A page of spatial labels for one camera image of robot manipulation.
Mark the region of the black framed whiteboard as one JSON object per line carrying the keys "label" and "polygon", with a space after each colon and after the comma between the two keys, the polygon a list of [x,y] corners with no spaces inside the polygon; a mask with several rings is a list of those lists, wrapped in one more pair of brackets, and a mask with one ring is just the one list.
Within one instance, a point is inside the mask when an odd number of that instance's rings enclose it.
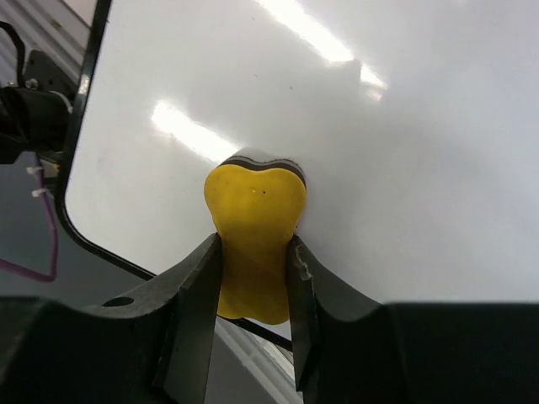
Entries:
{"label": "black framed whiteboard", "polygon": [[374,300],[538,301],[535,1],[100,1],[69,140],[66,227],[139,277],[245,152],[300,166],[300,237]]}

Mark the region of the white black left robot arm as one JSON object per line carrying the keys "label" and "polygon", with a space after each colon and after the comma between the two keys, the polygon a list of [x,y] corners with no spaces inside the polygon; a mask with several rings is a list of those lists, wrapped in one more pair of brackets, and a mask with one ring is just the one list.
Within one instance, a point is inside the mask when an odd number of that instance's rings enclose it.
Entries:
{"label": "white black left robot arm", "polygon": [[1,22],[16,52],[16,80],[1,88],[1,163],[23,152],[59,163],[76,85],[44,52],[27,52],[15,28]]}

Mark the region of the yellow bone-shaped eraser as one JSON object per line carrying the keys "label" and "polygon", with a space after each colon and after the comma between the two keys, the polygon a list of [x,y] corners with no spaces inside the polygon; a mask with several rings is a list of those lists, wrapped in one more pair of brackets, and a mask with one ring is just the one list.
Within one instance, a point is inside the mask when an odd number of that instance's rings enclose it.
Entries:
{"label": "yellow bone-shaped eraser", "polygon": [[287,322],[286,249],[307,204],[301,167],[243,148],[209,173],[204,197],[222,245],[218,315]]}

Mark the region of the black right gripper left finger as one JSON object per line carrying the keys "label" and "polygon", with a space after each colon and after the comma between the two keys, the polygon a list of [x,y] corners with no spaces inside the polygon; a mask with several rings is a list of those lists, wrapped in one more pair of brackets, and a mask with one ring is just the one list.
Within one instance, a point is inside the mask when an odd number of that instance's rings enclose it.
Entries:
{"label": "black right gripper left finger", "polygon": [[212,235],[100,306],[2,298],[2,402],[202,403],[221,275]]}

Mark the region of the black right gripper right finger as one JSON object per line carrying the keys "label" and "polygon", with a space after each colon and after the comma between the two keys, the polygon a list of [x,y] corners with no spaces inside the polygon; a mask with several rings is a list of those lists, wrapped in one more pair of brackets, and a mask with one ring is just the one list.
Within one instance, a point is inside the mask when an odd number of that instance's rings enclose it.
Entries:
{"label": "black right gripper right finger", "polygon": [[306,403],[535,403],[534,303],[378,303],[287,248],[296,388]]}

